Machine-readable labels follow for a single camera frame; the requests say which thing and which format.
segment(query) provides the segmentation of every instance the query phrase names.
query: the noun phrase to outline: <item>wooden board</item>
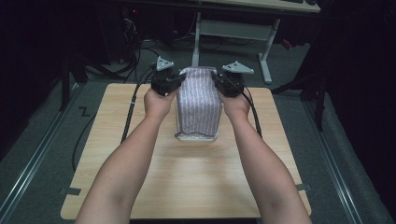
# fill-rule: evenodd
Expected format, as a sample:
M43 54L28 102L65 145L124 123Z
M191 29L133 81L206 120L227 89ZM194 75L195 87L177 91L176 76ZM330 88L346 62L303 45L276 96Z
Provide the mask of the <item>wooden board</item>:
M144 117L140 88L132 117L132 130ZM296 184L301 184L271 92L250 89L267 144L285 162ZM71 188L81 193L67 195L62 218L75 219L91 184L107 156L119 145L134 84L110 84L105 92L90 136L82 153ZM181 142L174 137L176 110L167 115L160 128L147 179L134 204L131 218L223 218L259 217L248 187L230 121L223 113L219 136L214 142ZM311 208L300 191L309 214Z
M245 7L265 7L295 12L320 12L320 7L318 5L310 6L305 1L302 3L292 3L281 0L200 0L199 2L229 4Z

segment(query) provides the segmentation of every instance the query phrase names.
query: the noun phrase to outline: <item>desk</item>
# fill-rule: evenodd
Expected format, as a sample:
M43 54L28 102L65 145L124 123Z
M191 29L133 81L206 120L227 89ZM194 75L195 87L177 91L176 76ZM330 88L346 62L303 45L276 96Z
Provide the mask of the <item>desk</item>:
M310 6L305 1L301 4L291 3L280 0L200 0L200 3L216 3L216 4L226 4L235 5L240 7L263 7L276 10L290 10L298 12L314 12L319 13L320 8L318 5ZM265 46L263 52L259 53L260 65L262 68L262 76L264 82L267 84L272 83L271 74L268 69L267 57L270 48L274 42L277 27L280 23L280 19L276 19L272 26L264 25L252 25L252 24L242 24L235 22L226 21L207 21L201 20L201 13L197 15L196 29L195 29L195 46L192 54L192 66L199 65L199 41L200 35L219 35L225 37L236 37L236 38L246 38L254 40L265 41Z
M131 130L143 119L143 96L138 94ZM251 88L262 135L267 144L285 162L296 184L301 178L290 151L272 94L267 89ZM119 145L134 84L110 84L100 105L87 144L70 188L79 195L67 195L61 216L75 219L91 184L107 156ZM248 187L233 128L223 113L215 142L180 142L175 137L176 110L166 116L146 181L139 192L131 218L233 218L259 217L259 210ZM300 191L311 213L305 191Z

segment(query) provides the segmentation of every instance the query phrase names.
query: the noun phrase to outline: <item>striped fabric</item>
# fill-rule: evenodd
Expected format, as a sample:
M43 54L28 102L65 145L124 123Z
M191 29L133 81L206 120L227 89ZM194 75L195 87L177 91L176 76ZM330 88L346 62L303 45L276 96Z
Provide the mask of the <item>striped fabric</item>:
M177 95L179 133L215 137L218 132L222 104L211 72L213 67L188 67Z

